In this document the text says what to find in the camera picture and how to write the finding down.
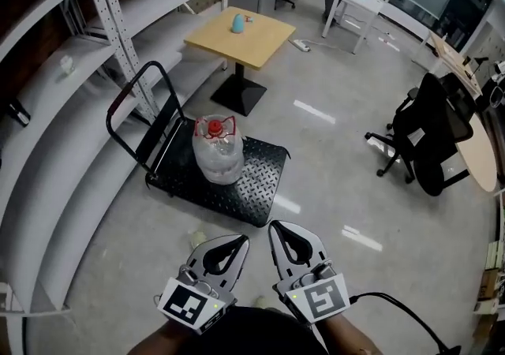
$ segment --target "cart handle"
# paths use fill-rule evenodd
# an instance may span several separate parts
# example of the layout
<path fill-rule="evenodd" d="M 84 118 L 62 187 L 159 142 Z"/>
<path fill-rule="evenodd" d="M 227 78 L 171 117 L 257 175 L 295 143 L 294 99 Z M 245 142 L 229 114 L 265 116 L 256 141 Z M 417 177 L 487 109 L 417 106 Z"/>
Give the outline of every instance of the cart handle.
<path fill-rule="evenodd" d="M 133 79 L 130 82 L 128 82 L 125 85 L 125 87 L 121 90 L 119 95 L 115 98 L 115 100 L 112 102 L 109 109 L 107 110 L 107 117 L 105 120 L 105 125 L 107 127 L 107 131 L 109 132 L 110 136 L 112 136 L 112 139 L 114 139 L 116 142 L 118 142 L 118 144 L 120 144 L 121 147 L 123 149 L 125 149 L 126 152 L 130 156 L 132 156 L 133 159 L 137 163 L 139 163 L 150 174 L 152 174 L 151 168 L 149 168 L 149 166 L 147 166 L 145 163 L 143 163 L 142 160 L 140 160 L 138 154 L 113 130 L 112 116 L 118 110 L 119 106 L 125 100 L 126 96 L 132 91 L 135 83 L 140 79 L 140 77 L 145 73 L 145 71 L 147 69 L 149 69 L 151 66 L 156 66 L 159 69 L 159 71 L 161 72 L 162 77 L 165 80 L 166 85 L 168 86 L 168 88 L 170 90 L 170 94 L 175 96 L 175 104 L 176 104 L 179 114 L 181 115 L 181 118 L 185 119 L 184 113 L 182 112 L 181 104 L 179 103 L 177 95 L 175 94 L 175 90 L 174 90 L 174 87 L 172 86 L 172 82 L 170 81 L 170 78 L 166 74 L 165 68 L 163 68 L 163 66 L 157 61 L 150 61 L 150 62 L 146 63 L 144 66 L 142 66 L 142 68 L 140 68 L 139 72 L 133 77 Z"/>

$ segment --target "blue object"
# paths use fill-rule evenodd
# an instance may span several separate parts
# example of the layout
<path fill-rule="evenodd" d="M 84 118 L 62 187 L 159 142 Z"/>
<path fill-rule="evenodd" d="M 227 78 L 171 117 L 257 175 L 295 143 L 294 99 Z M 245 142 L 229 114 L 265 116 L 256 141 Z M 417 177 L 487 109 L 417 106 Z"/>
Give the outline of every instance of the blue object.
<path fill-rule="evenodd" d="M 231 26 L 231 31 L 235 34 L 244 32 L 244 17 L 241 14 L 237 14 L 235 16 L 234 23 Z"/>

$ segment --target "plastic water jug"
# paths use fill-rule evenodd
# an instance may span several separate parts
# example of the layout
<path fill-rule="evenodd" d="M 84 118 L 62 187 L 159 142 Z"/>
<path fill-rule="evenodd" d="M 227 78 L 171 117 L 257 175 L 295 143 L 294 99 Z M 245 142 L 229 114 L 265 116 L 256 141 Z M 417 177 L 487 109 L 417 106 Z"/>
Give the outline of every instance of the plastic water jug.
<path fill-rule="evenodd" d="M 244 144 L 235 117 L 208 115 L 198 118 L 193 134 L 198 167 L 210 182 L 233 184 L 244 166 Z"/>

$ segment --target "wooden table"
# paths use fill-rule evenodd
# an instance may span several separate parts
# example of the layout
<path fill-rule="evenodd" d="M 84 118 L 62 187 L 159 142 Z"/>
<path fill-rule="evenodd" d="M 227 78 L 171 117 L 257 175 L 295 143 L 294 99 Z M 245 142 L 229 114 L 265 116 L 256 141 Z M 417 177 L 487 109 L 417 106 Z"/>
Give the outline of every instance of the wooden table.
<path fill-rule="evenodd" d="M 492 192 L 496 187 L 495 153 L 479 117 L 474 114 L 469 123 L 473 129 L 473 136 L 456 144 L 468 170 L 455 177 L 459 176 L 459 179 L 462 179 L 470 173 L 484 191 Z"/>
<path fill-rule="evenodd" d="M 328 34 L 328 30 L 330 29 L 331 21 L 333 20 L 333 17 L 335 16 L 335 11 L 337 10 L 337 7 L 339 5 L 339 1 L 342 1 L 344 3 L 343 9 L 342 9 L 342 14 L 340 14 L 339 18 L 337 19 L 337 22 L 339 23 L 339 25 L 342 24 L 342 19 L 343 19 L 344 15 L 346 14 L 347 6 L 349 4 L 359 7 L 360 9 L 363 9 L 369 13 L 365 28 L 361 31 L 360 39 L 357 41 L 356 46 L 354 47 L 354 50 L 353 50 L 353 54 L 357 54 L 359 47 L 363 43 L 363 40 L 365 39 L 365 37 L 367 36 L 367 34 L 370 31 L 370 28 L 372 27 L 373 20 L 377 17 L 380 10 L 384 6 L 384 0 L 333 0 L 333 5 L 331 6 L 331 12 L 330 12 L 328 19 L 326 21 L 326 25 L 324 26 L 323 35 L 322 35 L 323 38 L 326 38 L 326 35 Z"/>
<path fill-rule="evenodd" d="M 421 49 L 428 42 L 428 39 L 432 41 L 433 45 L 435 46 L 436 53 L 439 55 L 439 58 L 437 59 L 435 65 L 433 65 L 429 72 L 436 72 L 440 65 L 444 64 L 465 85 L 474 99 L 476 99 L 479 95 L 482 95 L 481 86 L 477 83 L 475 77 L 469 79 L 466 75 L 467 73 L 471 72 L 471 69 L 468 66 L 463 65 L 463 61 L 465 60 L 464 57 L 461 56 L 460 53 L 458 53 L 453 47 L 451 47 L 451 45 L 446 43 L 437 34 L 435 34 L 435 32 L 428 31 L 428 35 L 417 49 L 417 52 L 412 60 L 414 62 L 417 61 L 416 58 Z"/>
<path fill-rule="evenodd" d="M 241 34 L 231 31 L 237 14 L 249 16 Z M 217 103 L 248 116 L 267 89 L 244 78 L 245 66 L 260 70 L 295 27 L 237 7 L 228 7 L 185 39 L 188 45 L 234 60 L 235 73 L 212 95 Z"/>

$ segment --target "table leg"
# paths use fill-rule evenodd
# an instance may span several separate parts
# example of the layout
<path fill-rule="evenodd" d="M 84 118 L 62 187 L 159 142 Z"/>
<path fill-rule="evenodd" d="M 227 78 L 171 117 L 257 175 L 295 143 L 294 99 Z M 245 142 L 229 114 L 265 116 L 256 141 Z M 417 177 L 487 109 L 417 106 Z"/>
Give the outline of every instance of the table leg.
<path fill-rule="evenodd" d="M 456 184 L 458 181 L 461 181 L 463 178 L 467 178 L 470 175 L 468 170 L 463 170 L 461 173 L 456 174 L 454 177 L 449 178 L 448 180 L 443 182 L 443 188 L 450 187 L 453 184 Z"/>
<path fill-rule="evenodd" d="M 372 27 L 372 22 L 373 19 L 375 18 L 375 14 L 372 14 L 370 16 L 370 19 L 368 20 L 368 23 L 366 23 L 365 28 L 363 28 L 363 31 L 361 32 L 360 39 L 357 41 L 356 46 L 354 47 L 353 54 L 357 54 L 357 50 L 360 48 L 361 44 L 363 43 L 363 39 L 368 35 L 368 32 L 370 31 L 370 28 Z"/>
<path fill-rule="evenodd" d="M 419 54 L 421 53 L 421 51 L 425 47 L 426 43 L 428 42 L 429 36 L 430 36 L 430 34 L 428 32 L 428 34 L 426 35 L 426 37 L 423 39 L 423 42 L 421 43 L 421 45 L 419 45 L 419 47 L 417 48 L 415 54 L 413 55 L 412 62 L 417 63 L 417 57 L 419 56 Z"/>
<path fill-rule="evenodd" d="M 326 38 L 328 34 L 328 30 L 330 29 L 331 21 L 335 17 L 335 11 L 337 11 L 337 6 L 339 5 L 339 0 L 333 0 L 333 5 L 331 6 L 331 12 L 328 15 L 328 19 L 326 20 L 326 24 L 324 25 L 324 30 L 323 30 L 323 38 Z"/>
<path fill-rule="evenodd" d="M 244 66 L 235 63 L 235 73 L 212 95 L 211 100 L 247 117 L 267 89 L 244 78 Z"/>
<path fill-rule="evenodd" d="M 442 65 L 442 58 L 438 58 L 433 67 L 429 70 L 431 74 L 435 74 L 435 72 L 439 69 L 440 65 Z"/>
<path fill-rule="evenodd" d="M 342 8 L 342 14 L 339 14 L 339 18 L 337 18 L 337 23 L 339 23 L 339 25 L 342 25 L 342 19 L 346 15 L 346 10 L 347 10 L 347 7 L 349 6 L 349 3 L 347 3 L 347 2 L 342 2 L 342 3 L 344 4 L 344 6 Z"/>

